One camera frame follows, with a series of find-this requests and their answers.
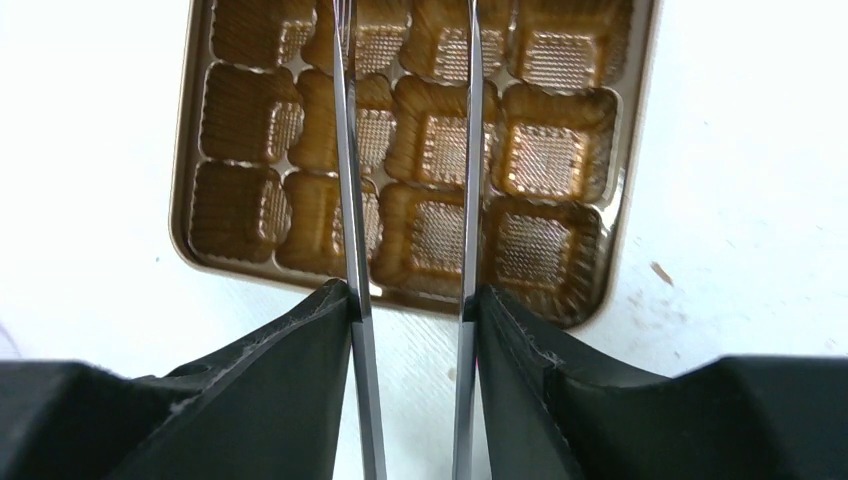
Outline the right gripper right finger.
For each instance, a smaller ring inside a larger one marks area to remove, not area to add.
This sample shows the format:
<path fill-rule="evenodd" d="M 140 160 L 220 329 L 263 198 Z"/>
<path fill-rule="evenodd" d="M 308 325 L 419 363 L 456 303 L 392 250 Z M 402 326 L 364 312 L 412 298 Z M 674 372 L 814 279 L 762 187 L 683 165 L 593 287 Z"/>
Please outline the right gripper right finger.
<path fill-rule="evenodd" d="M 476 344 L 496 479 L 843 479 L 845 358 L 725 356 L 676 377 L 491 286 Z"/>

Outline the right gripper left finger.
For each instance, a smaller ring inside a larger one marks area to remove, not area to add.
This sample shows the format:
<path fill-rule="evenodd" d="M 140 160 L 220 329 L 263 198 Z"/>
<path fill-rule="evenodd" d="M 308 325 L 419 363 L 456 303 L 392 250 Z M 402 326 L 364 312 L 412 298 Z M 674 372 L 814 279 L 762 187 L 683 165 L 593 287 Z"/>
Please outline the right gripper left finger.
<path fill-rule="evenodd" d="M 349 290 L 167 375 L 78 361 L 1 365 L 5 479 L 329 479 L 351 348 Z"/>

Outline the metal tongs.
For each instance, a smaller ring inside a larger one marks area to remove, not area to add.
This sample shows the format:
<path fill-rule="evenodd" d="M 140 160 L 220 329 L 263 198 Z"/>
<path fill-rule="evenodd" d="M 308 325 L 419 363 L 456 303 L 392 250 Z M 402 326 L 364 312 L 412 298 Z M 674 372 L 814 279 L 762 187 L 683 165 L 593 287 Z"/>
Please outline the metal tongs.
<path fill-rule="evenodd" d="M 362 205 L 357 144 L 355 43 L 357 6 L 333 4 L 333 86 L 347 283 L 357 316 L 352 323 L 353 356 L 358 395 L 364 475 L 387 476 L 385 442 Z M 484 62 L 479 4 L 468 4 L 468 95 L 466 182 L 464 194 L 463 264 L 456 364 L 452 476 L 469 479 L 473 473 L 474 396 L 476 383 L 476 315 L 481 238 L 481 194 L 484 173 Z"/>

